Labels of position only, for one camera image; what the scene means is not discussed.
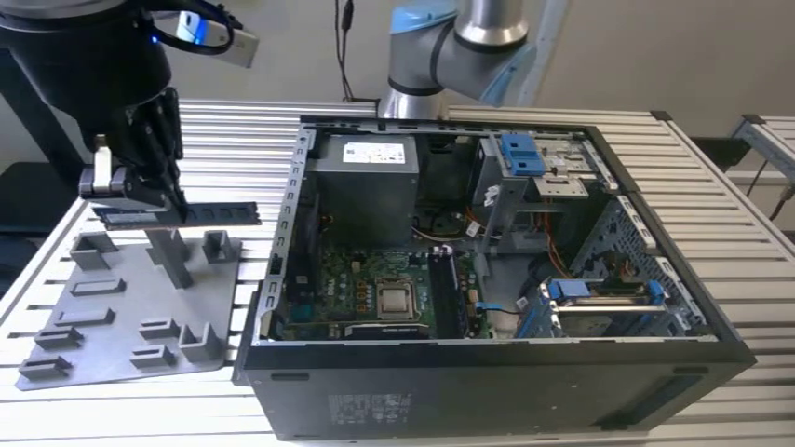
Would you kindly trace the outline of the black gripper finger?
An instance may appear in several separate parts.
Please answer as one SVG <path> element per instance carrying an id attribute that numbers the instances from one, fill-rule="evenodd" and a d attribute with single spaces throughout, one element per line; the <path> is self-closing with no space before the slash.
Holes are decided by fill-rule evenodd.
<path id="1" fill-rule="evenodd" d="M 163 209 L 178 224 L 188 217 L 178 161 L 184 156 L 179 94 L 167 87 L 151 101 L 124 111 L 115 134 L 115 157 L 126 168 L 126 196 Z"/>

